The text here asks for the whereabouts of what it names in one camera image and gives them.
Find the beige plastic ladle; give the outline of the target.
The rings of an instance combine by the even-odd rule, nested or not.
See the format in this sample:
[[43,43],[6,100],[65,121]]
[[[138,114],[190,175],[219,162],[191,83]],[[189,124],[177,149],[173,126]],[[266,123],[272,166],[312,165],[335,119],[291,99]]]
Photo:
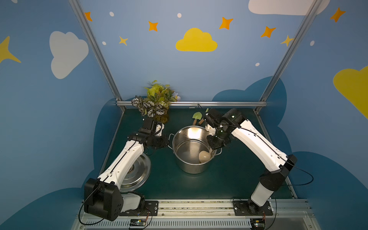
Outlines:
[[203,150],[199,153],[198,158],[201,163],[207,163],[211,160],[211,153]]

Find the stainless steel stock pot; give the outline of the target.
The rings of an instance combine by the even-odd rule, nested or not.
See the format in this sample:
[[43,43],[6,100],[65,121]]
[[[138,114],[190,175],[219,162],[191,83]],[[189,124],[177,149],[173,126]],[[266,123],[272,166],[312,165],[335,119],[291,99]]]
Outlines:
[[[207,170],[215,156],[222,153],[222,149],[211,149],[207,142],[208,135],[210,133],[200,126],[186,126],[176,134],[169,135],[169,148],[176,156],[176,163],[182,171],[200,174]],[[198,158],[203,150],[211,153],[211,160],[207,163],[201,163]]]

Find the steel pot lid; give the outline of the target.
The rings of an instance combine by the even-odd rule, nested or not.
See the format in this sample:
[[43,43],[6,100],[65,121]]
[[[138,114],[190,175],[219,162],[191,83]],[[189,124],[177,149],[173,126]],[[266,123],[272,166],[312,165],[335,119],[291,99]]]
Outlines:
[[121,193],[137,190],[148,180],[151,172],[151,161],[146,154],[142,154],[134,162],[120,187]]

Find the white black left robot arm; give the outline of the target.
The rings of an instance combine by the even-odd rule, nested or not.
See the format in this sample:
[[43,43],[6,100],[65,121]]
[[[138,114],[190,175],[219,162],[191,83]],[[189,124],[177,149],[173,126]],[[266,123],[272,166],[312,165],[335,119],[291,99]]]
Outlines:
[[86,182],[80,210],[109,221],[126,211],[144,213],[145,198],[134,193],[122,194],[120,189],[128,172],[148,147],[156,150],[168,146],[163,129],[162,122],[146,118],[140,130],[128,136],[124,148],[111,165],[96,179],[90,178]]

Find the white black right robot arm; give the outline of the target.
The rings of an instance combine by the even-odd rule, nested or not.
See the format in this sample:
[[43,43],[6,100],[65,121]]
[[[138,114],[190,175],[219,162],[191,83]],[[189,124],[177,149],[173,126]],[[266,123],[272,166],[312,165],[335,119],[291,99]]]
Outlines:
[[265,166],[265,172],[260,176],[260,181],[247,203],[248,208],[255,212],[282,186],[297,158],[293,155],[287,156],[276,148],[235,108],[226,114],[210,109],[205,113],[204,120],[207,122],[206,130],[210,133],[207,141],[213,150],[230,144],[230,136],[234,136]]

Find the glass vase with artificial plant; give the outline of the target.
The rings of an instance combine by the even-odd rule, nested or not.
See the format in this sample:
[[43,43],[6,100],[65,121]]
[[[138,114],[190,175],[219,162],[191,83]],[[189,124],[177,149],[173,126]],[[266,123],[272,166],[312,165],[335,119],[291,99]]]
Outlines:
[[136,96],[131,100],[132,106],[138,108],[143,117],[167,123],[170,105],[179,102],[181,97],[171,89],[170,85],[160,84],[156,80],[150,82],[149,87],[145,87],[145,89],[147,96]]

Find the green circuit board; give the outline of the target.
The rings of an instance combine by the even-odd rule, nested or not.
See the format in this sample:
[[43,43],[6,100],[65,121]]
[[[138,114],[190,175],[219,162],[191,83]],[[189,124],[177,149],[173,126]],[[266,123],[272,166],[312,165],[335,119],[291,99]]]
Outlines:
[[147,221],[146,220],[143,220],[143,219],[131,219],[130,222],[129,222],[129,227],[132,228],[132,227],[146,227],[147,225]]
[[265,220],[264,219],[251,219],[250,220],[252,230],[264,230]]

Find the right green circuit board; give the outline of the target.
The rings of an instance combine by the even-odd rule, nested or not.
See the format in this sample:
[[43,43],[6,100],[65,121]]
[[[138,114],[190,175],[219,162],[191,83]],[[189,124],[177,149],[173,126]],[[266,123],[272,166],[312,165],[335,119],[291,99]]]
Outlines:
[[252,230],[264,230],[265,220],[264,219],[251,219],[250,220]]

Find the aluminium back frame rail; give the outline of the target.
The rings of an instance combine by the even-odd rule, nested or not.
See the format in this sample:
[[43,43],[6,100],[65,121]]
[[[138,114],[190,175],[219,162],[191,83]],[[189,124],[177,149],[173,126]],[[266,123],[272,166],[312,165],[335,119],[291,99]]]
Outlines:
[[198,105],[202,107],[266,107],[266,102],[218,102],[218,101],[180,101],[180,102],[172,102],[170,107],[197,107]]

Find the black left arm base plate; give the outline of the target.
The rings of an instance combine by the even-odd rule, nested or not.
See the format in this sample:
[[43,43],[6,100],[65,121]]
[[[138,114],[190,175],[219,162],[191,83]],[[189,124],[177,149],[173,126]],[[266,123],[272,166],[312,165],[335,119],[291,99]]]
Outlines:
[[125,212],[121,212],[120,216],[157,216],[159,209],[159,201],[157,200],[145,200],[144,203],[139,204],[139,207],[134,210],[127,210]]

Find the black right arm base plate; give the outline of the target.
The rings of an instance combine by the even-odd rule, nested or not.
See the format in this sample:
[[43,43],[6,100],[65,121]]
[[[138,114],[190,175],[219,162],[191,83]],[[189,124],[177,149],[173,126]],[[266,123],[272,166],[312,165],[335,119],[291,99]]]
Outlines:
[[236,216],[273,216],[273,210],[269,201],[263,206],[258,206],[252,200],[234,199],[232,201],[234,213]]

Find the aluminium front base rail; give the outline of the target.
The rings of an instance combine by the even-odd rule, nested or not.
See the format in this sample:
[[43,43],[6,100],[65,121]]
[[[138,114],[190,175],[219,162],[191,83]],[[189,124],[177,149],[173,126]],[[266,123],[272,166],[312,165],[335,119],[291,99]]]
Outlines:
[[[265,230],[321,229],[305,199],[270,199],[273,216],[236,216],[230,199],[161,199],[157,216],[120,216],[100,220],[91,214],[76,217],[73,230],[252,230],[251,219],[264,219]],[[147,221],[146,227],[129,227],[131,219]]]

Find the aluminium left frame post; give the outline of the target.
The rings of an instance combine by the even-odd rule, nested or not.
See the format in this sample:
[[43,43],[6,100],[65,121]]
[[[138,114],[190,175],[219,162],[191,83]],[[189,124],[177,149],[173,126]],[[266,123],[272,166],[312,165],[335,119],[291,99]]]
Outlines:
[[91,26],[88,23],[88,20],[84,14],[82,5],[80,3],[80,1],[78,0],[69,0],[69,3],[74,11],[74,14],[76,15],[79,24],[84,32],[84,34],[86,35],[86,38],[89,42],[89,45],[92,48],[92,51],[99,63],[99,66],[110,86],[110,89],[116,99],[116,105],[120,107],[121,111],[124,113],[126,110],[126,107],[124,105],[118,105],[118,102],[122,101],[120,92],[118,90],[118,87],[116,85],[116,82],[113,78],[113,75],[110,71],[110,69],[108,68],[108,65],[103,57],[103,54],[101,52],[101,49],[99,48],[99,45],[97,43],[97,40],[93,34],[93,31],[91,29]]

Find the aluminium frame post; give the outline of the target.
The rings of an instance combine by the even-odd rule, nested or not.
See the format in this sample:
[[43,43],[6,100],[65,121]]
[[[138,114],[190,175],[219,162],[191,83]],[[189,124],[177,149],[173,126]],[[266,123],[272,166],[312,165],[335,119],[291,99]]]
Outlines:
[[89,45],[92,48],[92,51],[99,63],[99,66],[110,86],[110,89],[116,99],[116,105],[120,107],[121,111],[124,113],[126,110],[126,107],[124,105],[118,105],[118,102],[122,101],[120,92],[118,90],[118,87],[116,85],[116,82],[113,78],[113,75],[110,71],[110,69],[108,68],[108,65],[103,57],[103,54],[101,52],[101,49],[99,48],[99,45],[97,43],[97,40],[93,34],[93,31],[91,29],[91,26],[88,23],[88,20],[84,14],[82,5],[80,3],[80,1],[78,0],[69,0],[69,3],[74,11],[74,14],[76,15],[79,24],[84,32],[84,34],[86,35],[86,38],[89,42]]
[[315,17],[318,15],[318,10],[322,4],[322,0],[315,0],[312,2],[309,10],[307,11],[306,15],[304,16],[302,23],[300,24],[299,28],[297,29],[294,39],[291,41],[291,45],[287,48],[283,59],[281,60],[278,68],[276,69],[274,75],[272,76],[270,82],[268,83],[265,91],[263,92],[259,102],[264,103],[264,107],[266,107],[266,102],[269,96],[271,95],[273,89],[275,88],[277,82],[281,78],[281,75],[285,71],[288,63],[292,59],[293,55],[295,54],[298,46],[300,45],[302,39],[306,35],[308,29],[312,25]]

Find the aluminium right frame post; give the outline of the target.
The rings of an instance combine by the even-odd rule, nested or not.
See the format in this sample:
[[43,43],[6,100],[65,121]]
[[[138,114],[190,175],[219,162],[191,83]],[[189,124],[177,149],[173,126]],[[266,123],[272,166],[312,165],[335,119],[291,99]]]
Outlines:
[[318,10],[322,4],[322,0],[315,0],[312,2],[309,10],[307,11],[306,15],[304,16],[302,23],[300,24],[299,28],[297,29],[294,39],[291,41],[291,45],[287,48],[283,59],[281,60],[278,68],[276,69],[274,75],[272,76],[270,82],[268,83],[265,91],[263,92],[259,102],[264,103],[264,107],[266,107],[266,102],[269,96],[271,95],[273,89],[275,88],[277,82],[281,78],[281,75],[285,71],[288,63],[292,59],[293,55],[295,54],[298,46],[300,45],[302,39],[306,35],[308,29],[312,25],[315,17],[318,15]]

